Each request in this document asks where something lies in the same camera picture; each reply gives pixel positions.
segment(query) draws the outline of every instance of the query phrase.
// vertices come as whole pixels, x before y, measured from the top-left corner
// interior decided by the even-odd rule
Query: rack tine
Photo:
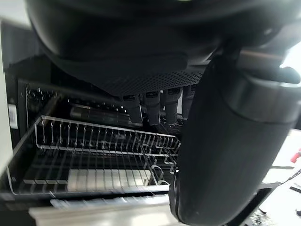
[[[90,135],[90,142],[89,142],[89,149],[91,148],[91,142],[92,142],[92,136],[93,136],[93,128],[94,128],[94,126],[92,126],[92,128],[91,128],[91,135]]]
[[[77,146],[77,136],[79,134],[79,124],[76,125],[76,131],[75,131],[75,144],[74,147]]]
[[[137,161],[137,159],[136,159],[136,155],[134,155],[134,159],[135,159],[135,162],[136,162],[136,166],[137,166],[137,169],[139,169],[139,166],[138,166],[138,161]],[[140,175],[140,178],[141,178],[141,181],[143,182],[144,181],[144,179],[143,179],[143,177],[142,177],[142,174],[141,174],[141,171],[140,170],[138,170],[139,171],[139,175]]]
[[[169,186],[169,183],[168,183],[167,181],[165,181],[165,180],[160,180],[160,181],[158,181],[158,185],[161,185],[161,184],[163,184],[163,183],[165,183],[166,185]]]
[[[152,139],[152,142],[151,142],[151,145],[150,145],[150,147],[152,147],[153,146],[153,144],[154,144],[154,141],[155,141],[155,136],[154,135],[152,135],[153,136],[153,139]]]
[[[152,165],[156,165],[157,164],[157,159],[156,159],[156,157],[155,156],[152,156],[152,155],[150,155],[150,156],[148,156],[149,157],[149,159],[151,159],[151,157],[154,159],[154,162],[153,162],[153,164]]]
[[[149,145],[147,145],[147,144],[142,144],[142,146],[144,146],[144,147],[148,147],[148,148],[149,148],[149,152],[148,152],[148,154],[151,154],[151,148],[150,148],[150,146],[149,146]]]
[[[105,149],[105,144],[107,142],[107,128],[104,131],[104,137],[103,137],[103,149]]]
[[[144,139],[143,139],[142,144],[145,144],[145,140],[146,140],[146,134],[144,134]]]
[[[141,152],[142,152],[142,154],[143,154],[143,157],[144,157],[146,166],[148,166],[148,168],[149,168],[149,170],[150,170],[150,173],[151,173],[151,175],[153,176],[153,180],[154,180],[154,182],[155,182],[155,185],[158,185],[158,184],[157,184],[157,180],[155,179],[155,177],[154,177],[154,175],[153,175],[153,172],[152,172],[152,169],[151,169],[151,167],[150,167],[150,165],[149,165],[149,163],[148,163],[148,158],[147,158],[146,155],[145,155],[144,148],[143,148],[143,146],[141,145],[140,141],[141,141],[141,139],[139,139],[138,145],[139,145],[140,148],[141,148]]]
[[[167,137],[166,147],[168,147],[168,144],[169,144],[169,137]]]
[[[134,138],[134,141],[133,141],[133,145],[132,145],[132,152],[134,152],[134,147],[135,147],[136,139],[137,139],[137,136],[135,135],[135,138]]]
[[[136,145],[136,151],[138,152],[138,147],[139,147],[139,143],[140,143],[140,140],[141,140],[141,136],[138,135],[138,133],[135,134],[135,140],[134,142],[137,140],[137,145]]]
[[[159,143],[159,136],[156,136],[157,137],[157,141],[156,141],[156,147],[158,147],[158,143]]]
[[[111,137],[110,137],[110,141],[109,141],[109,150],[111,150],[111,142],[112,142],[112,139],[113,139],[113,135],[114,135],[114,132],[112,130],[111,132]]]
[[[68,141],[67,141],[68,146],[70,144],[70,126],[71,126],[71,123],[69,122],[69,125],[68,125]]]
[[[115,151],[117,150],[117,143],[118,143],[118,138],[120,136],[119,130],[118,130],[118,137],[115,139]]]
[[[37,132],[37,124],[34,124],[34,130],[35,130],[35,135],[36,135],[36,145],[38,145],[38,132]]]
[[[150,145],[150,140],[151,140],[151,135],[149,134],[149,139],[147,141],[147,145],[149,146]]]
[[[128,162],[130,164],[130,168],[131,168],[131,171],[132,171],[132,175],[133,175],[135,186],[137,186],[135,175],[134,175],[134,172],[133,172],[133,167],[132,167],[131,159],[130,159],[130,156],[128,154],[128,151],[127,151],[127,158],[128,158]]]
[[[81,146],[82,146],[82,147],[85,146],[86,128],[87,128],[87,126],[85,125],[85,126],[84,126],[83,142],[81,143]]]
[[[165,164],[174,164],[173,162],[167,161],[168,160],[168,156],[165,157],[164,159],[164,163]]]
[[[53,137],[53,123],[51,122],[50,125],[51,125],[51,143],[53,144],[53,143],[54,143],[54,137]]]
[[[161,167],[159,167],[159,166],[157,166],[157,165],[152,165],[152,166],[151,166],[151,169],[154,170],[155,174],[156,174],[155,168],[158,168],[158,169],[161,171],[160,177],[158,178],[158,181],[160,181],[160,180],[163,178],[164,172],[163,172],[163,170],[161,169]]]
[[[179,150],[180,146],[181,146],[181,143],[179,142],[179,144],[178,144],[178,146],[177,146],[177,148],[176,148],[176,150],[175,150],[175,153],[176,153],[176,154],[178,153],[178,150]]]
[[[174,162],[174,164],[176,164],[175,158],[174,158],[172,155],[170,155],[170,152],[169,152],[163,145],[162,145],[162,148],[161,148],[160,152],[161,152],[162,150],[164,150],[165,154],[167,154],[168,157]]]
[[[44,120],[42,120],[42,128],[43,128],[43,143],[46,142],[45,140],[45,128],[44,128]]]
[[[115,143],[115,152],[116,152],[117,141],[118,141],[118,139],[116,139],[116,143]],[[129,183],[129,180],[128,180],[128,176],[127,176],[127,167],[126,167],[126,163],[125,163],[125,160],[124,160],[122,152],[121,152],[121,157],[122,157],[123,166],[124,166],[124,170],[125,170],[125,175],[126,175],[126,179],[127,179],[127,186],[130,186],[130,183]],[[121,186],[123,186],[123,183],[121,181],[121,176],[120,175],[119,175],[119,178],[120,178],[120,184],[121,184]]]
[[[174,139],[171,138],[171,141],[170,141],[170,147],[171,147],[171,148],[172,148],[173,142],[174,142]]]
[[[170,174],[174,174],[174,164],[171,165],[169,173]]]
[[[100,127],[98,127],[98,133],[97,133],[97,138],[96,138],[96,150],[98,149],[99,134],[100,134]]]
[[[174,146],[172,147],[173,149],[175,149],[177,147],[177,144],[178,144],[179,140],[176,139],[175,143],[174,143]]]
[[[166,141],[166,137],[164,137],[164,141],[162,143],[162,146],[165,146],[165,141]]]
[[[147,162],[145,162],[143,165],[143,169],[145,170],[146,168],[147,168]]]
[[[141,145],[141,139],[142,139],[142,135],[139,136],[139,139],[138,139],[138,142],[137,142],[137,147],[136,147],[137,151],[138,151],[138,147],[140,147],[140,145]]]
[[[130,137],[129,137],[129,139],[127,140],[127,145],[126,145],[126,151],[128,152],[128,145],[129,145],[129,143],[130,143],[130,141],[132,140],[132,134],[131,134],[131,132],[130,132]]]
[[[60,123],[60,144],[62,144],[62,123]]]

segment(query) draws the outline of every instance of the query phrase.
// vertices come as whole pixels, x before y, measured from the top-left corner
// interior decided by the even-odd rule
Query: dishwasher
[[[25,2],[30,28],[1,22],[1,209],[122,200],[164,203],[187,225],[246,224],[300,116],[301,77],[279,67],[298,38],[277,41],[298,3],[279,1],[271,22],[266,2]]]

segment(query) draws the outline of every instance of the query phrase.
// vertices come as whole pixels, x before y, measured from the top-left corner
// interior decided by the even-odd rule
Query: metal dish rack
[[[181,145],[175,136],[49,116],[39,117],[24,139],[35,153],[22,177],[7,169],[10,188],[53,197],[168,191]]]

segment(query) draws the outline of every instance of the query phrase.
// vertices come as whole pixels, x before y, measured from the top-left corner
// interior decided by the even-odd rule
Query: red object
[[[291,162],[296,163],[297,159],[300,157],[299,153],[296,153],[292,158],[291,158]]]

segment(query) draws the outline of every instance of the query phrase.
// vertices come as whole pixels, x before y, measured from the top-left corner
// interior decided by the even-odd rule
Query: label
[[[17,107],[16,105],[8,104],[9,124],[12,129],[18,128]]]

